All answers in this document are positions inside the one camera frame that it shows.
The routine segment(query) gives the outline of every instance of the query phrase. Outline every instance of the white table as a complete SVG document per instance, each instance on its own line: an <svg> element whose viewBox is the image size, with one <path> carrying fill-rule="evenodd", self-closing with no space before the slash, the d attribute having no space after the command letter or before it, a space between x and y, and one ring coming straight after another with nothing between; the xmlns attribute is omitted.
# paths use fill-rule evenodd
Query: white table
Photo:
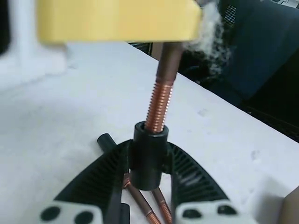
<svg viewBox="0 0 299 224"><path fill-rule="evenodd" d="M69 47L66 74L0 92L0 223L29 223L102 154L100 134L120 143L145 120L156 60L126 43ZM181 75L166 125L169 141L261 224L272 223L279 197L299 185L296 142ZM161 189L169 202L169 176ZM144 195L159 215L153 198ZM127 192L123 201L130 203L132 224L146 223Z"/></svg>

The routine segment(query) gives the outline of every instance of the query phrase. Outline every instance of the copper threaded rod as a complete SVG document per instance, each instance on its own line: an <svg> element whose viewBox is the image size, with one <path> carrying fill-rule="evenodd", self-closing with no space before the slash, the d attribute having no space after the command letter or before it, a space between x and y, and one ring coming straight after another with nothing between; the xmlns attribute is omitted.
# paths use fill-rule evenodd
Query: copper threaded rod
<svg viewBox="0 0 299 224"><path fill-rule="evenodd" d="M177 76L182 54L181 43L166 42L163 44L156 83L145 121L145 128L154 133L163 131L172 86Z"/></svg>
<svg viewBox="0 0 299 224"><path fill-rule="evenodd" d="M155 215L154 212L149 213L146 216L146 219L148 220L149 223L151 224L160 224L160 220L158 219L158 217Z"/></svg>
<svg viewBox="0 0 299 224"><path fill-rule="evenodd" d="M165 201L165 198L160 190L160 188L157 188L151 192L155 198L155 201L159 205L159 209L161 213L163 214L163 219L167 224L172 223L172 217L171 217L171 212L170 209Z"/></svg>
<svg viewBox="0 0 299 224"><path fill-rule="evenodd" d="M160 220L155 215L153 209L143 197L142 193L131 185L129 173L124 175L123 187L128 189L150 224L161 224Z"/></svg>

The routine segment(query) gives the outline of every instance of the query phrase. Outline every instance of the yellow plastic part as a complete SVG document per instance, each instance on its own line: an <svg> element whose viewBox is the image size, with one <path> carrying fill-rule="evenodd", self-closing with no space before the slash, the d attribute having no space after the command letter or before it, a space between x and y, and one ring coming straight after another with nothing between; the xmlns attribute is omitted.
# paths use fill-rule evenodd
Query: yellow plastic part
<svg viewBox="0 0 299 224"><path fill-rule="evenodd" d="M190 41L201 9L194 0L37 0L42 42Z"/></svg>

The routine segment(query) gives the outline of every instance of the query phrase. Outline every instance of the white clamp block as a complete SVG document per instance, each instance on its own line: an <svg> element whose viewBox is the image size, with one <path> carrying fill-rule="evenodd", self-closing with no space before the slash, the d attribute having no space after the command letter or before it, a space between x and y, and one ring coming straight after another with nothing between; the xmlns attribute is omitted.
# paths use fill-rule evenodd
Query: white clamp block
<svg viewBox="0 0 299 224"><path fill-rule="evenodd" d="M95 205L53 201L45 206L33 224L103 224L103 215Z"/></svg>
<svg viewBox="0 0 299 224"><path fill-rule="evenodd" d="M190 202L179 205L176 224L257 224L249 215L240 214L229 200Z"/></svg>

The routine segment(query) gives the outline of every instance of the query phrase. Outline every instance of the white fluffy fiber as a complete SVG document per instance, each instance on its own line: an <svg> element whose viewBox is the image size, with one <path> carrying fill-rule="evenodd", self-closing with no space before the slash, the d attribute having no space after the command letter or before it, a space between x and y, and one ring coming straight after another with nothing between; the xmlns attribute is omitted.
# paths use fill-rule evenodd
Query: white fluffy fiber
<svg viewBox="0 0 299 224"><path fill-rule="evenodd" d="M229 50L223 44L223 25L215 2L209 2L202 9L202 20L197 40L185 42L185 49L202 52L209 63L212 76L221 73L221 67L229 59Z"/></svg>

